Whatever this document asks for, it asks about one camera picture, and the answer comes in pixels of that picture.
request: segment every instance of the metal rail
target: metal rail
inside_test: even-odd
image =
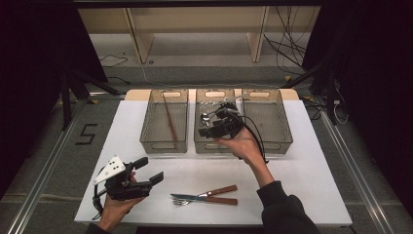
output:
[[[318,102],[322,103],[322,99],[320,97],[318,97]],[[389,220],[387,219],[386,214],[382,209],[382,206],[377,201],[376,196],[374,195],[373,191],[370,189],[370,186],[362,175],[360,168],[353,158],[350,149],[347,147],[346,142],[342,138],[337,126],[333,126],[331,124],[324,112],[321,113],[321,116],[322,121],[328,129],[328,132],[330,133],[330,136],[333,139],[341,158],[343,159],[343,163],[346,166],[350,177],[352,178],[353,183],[356,186],[358,194],[360,195],[365,207],[370,213],[370,216],[374,224],[376,225],[377,230],[381,234],[394,233],[394,230],[392,229]]]
[[[34,209],[36,208],[37,202],[39,201],[39,198],[42,195],[50,176],[55,170],[58,159],[60,158],[60,155],[64,150],[64,147],[66,146],[67,141],[71,136],[71,133],[73,132],[74,126],[76,125],[77,119],[85,105],[85,100],[79,100],[76,103],[72,121],[70,122],[66,130],[61,132],[60,137],[58,138],[56,145],[52,150],[52,153],[49,155],[49,158],[47,159],[46,164],[42,169],[42,172],[37,177],[36,181],[33,184],[33,187],[27,194],[26,199],[24,200],[18,213],[13,219],[12,224],[7,232],[8,234],[19,234],[24,231],[24,228],[30,220],[30,217],[33,214]]]

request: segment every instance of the person's right hand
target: person's right hand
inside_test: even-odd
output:
[[[257,142],[248,129],[242,128],[234,138],[215,138],[217,144],[225,145],[231,149],[233,154],[244,159],[250,166],[264,163]]]
[[[273,176],[267,168],[257,142],[248,129],[242,128],[234,138],[215,138],[217,144],[226,145],[237,157],[243,158],[249,164],[260,187],[274,181]]]

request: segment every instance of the hand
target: hand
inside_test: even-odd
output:
[[[264,163],[257,142],[246,128],[242,128],[234,138],[215,138],[213,141],[230,148],[235,156],[244,159],[250,166]]]
[[[242,128],[234,138],[215,138],[213,141],[227,146],[235,156],[243,158],[254,172],[260,187],[274,181],[259,151],[258,142],[255,141],[248,129]]]
[[[136,179],[133,177],[134,175],[135,172],[132,172],[132,182],[136,182]],[[102,216],[97,226],[107,232],[112,231],[116,227],[116,225],[118,225],[118,223],[124,218],[124,216],[133,208],[133,206],[141,202],[143,199],[144,197],[125,201],[116,201],[112,200],[108,195],[106,195]]]

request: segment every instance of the wooden handle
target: wooden handle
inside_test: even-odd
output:
[[[222,188],[218,188],[218,189],[214,189],[214,190],[211,190],[211,191],[209,191],[209,192],[207,192],[206,193],[206,195],[207,196],[213,196],[213,195],[216,195],[216,194],[221,194],[221,193],[227,193],[227,192],[232,192],[232,191],[236,191],[238,188],[237,188],[237,185],[231,185],[231,186],[227,186],[227,187],[222,187]]]
[[[227,204],[227,205],[238,205],[238,200],[234,198],[206,197],[206,202],[220,203],[220,204]]]

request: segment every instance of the electrical wire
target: electrical wire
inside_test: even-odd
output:
[[[284,32],[282,33],[282,39],[281,39],[280,42],[275,42],[275,41],[273,41],[273,40],[270,40],[266,35],[264,35],[264,37],[267,39],[267,42],[270,44],[270,46],[276,51],[277,57],[278,57],[278,54],[281,54],[281,55],[283,56],[283,58],[282,58],[282,66],[283,66],[283,64],[284,64],[284,60],[285,60],[285,59],[288,59],[288,60],[290,60],[290,61],[293,61],[293,58],[290,58],[290,57],[288,57],[285,53],[282,53],[282,52],[281,52],[281,46],[284,46],[284,47],[287,47],[287,48],[288,48],[288,50],[287,50],[286,52],[288,52],[288,51],[291,51],[291,52],[292,52],[292,54],[293,54],[293,56],[294,56],[294,58],[295,58],[295,61],[294,61],[293,63],[296,64],[296,65],[298,65],[298,66],[300,66],[300,67],[302,68],[302,66],[299,64],[298,57],[295,55],[295,52],[297,52],[297,53],[300,55],[301,59],[303,59],[303,58],[304,58],[304,57],[303,57],[303,54],[305,53],[305,49],[302,48],[302,47],[300,47],[300,46],[298,46],[298,45],[297,45],[297,42],[304,36],[304,34],[307,32],[308,28],[310,27],[311,23],[313,22],[313,18],[314,18],[314,15],[315,15],[316,7],[313,8],[313,12],[312,12],[312,15],[311,15],[311,17],[310,17],[309,23],[307,24],[306,28],[304,29],[304,32],[301,34],[301,36],[300,36],[297,40],[294,40],[294,39],[293,39],[293,37],[292,37],[292,32],[293,32],[293,26],[294,26],[294,23],[295,23],[295,20],[296,20],[298,11],[300,10],[300,7],[297,7],[297,9],[295,10],[295,13],[294,13],[294,17],[293,17],[293,19],[292,19],[292,22],[291,22],[292,8],[291,8],[290,6],[287,7],[287,21],[286,21],[286,23],[284,22],[281,14],[280,14],[280,10],[279,10],[278,7],[276,7],[276,10],[277,10],[277,13],[278,13],[278,15],[279,15],[279,18],[280,18],[280,20],[281,20],[281,22],[282,22],[282,26],[283,26],[283,28],[284,28]],[[285,44],[282,42],[284,39],[287,41],[287,43],[289,43],[289,45],[285,45]],[[291,72],[291,71],[288,70],[287,68],[282,68],[282,66],[279,65],[278,59],[277,59],[277,67],[278,67],[281,71],[289,72],[289,73],[292,73],[292,74],[301,75],[301,74],[298,74],[298,73]]]
[[[128,60],[128,58],[126,58],[126,57],[117,57],[117,56],[113,56],[113,55],[107,55],[107,56],[101,58],[100,61],[104,61],[104,60],[105,60],[106,58],[108,58],[108,57],[113,57],[113,58],[116,58],[116,59],[123,59],[123,60],[122,60],[122,61],[119,61],[119,62],[117,62],[117,63],[115,63],[115,64],[113,64],[113,65],[110,65],[110,66],[103,65],[103,67],[114,67],[114,66],[119,65],[119,64],[121,64],[121,63],[124,63],[125,61]]]
[[[337,113],[336,113],[336,108],[337,108],[337,106],[338,106],[338,104],[335,104],[335,105],[334,105],[334,115],[335,115],[337,121],[338,121],[340,124],[347,124],[347,121],[349,120],[349,114],[347,114],[347,116],[346,116],[346,118],[345,118],[345,121],[344,121],[344,122],[341,122],[340,118],[338,117],[338,115],[337,115]]]
[[[121,81],[125,82],[125,83],[128,84],[128,85],[131,84],[131,82],[129,82],[129,81],[127,81],[127,80],[124,80],[124,79],[122,79],[121,77],[118,77],[118,76],[108,76],[108,77],[106,77],[106,78],[108,78],[108,79],[118,79],[118,80],[121,80]]]
[[[180,88],[180,87],[210,87],[210,86],[225,86],[225,87],[237,87],[237,86],[256,86],[256,87],[267,87],[267,88],[274,88],[274,89],[279,89],[279,86],[272,86],[272,85],[260,85],[260,84],[254,84],[254,83],[240,83],[240,84],[207,84],[207,85],[168,85],[168,84],[162,84],[162,83],[156,83],[149,81],[146,77],[146,72],[145,69],[143,68],[142,63],[139,64],[140,68],[142,69],[142,74],[143,74],[143,79],[147,84],[150,85],[157,85],[157,86],[163,86],[163,87],[171,87],[171,88]]]

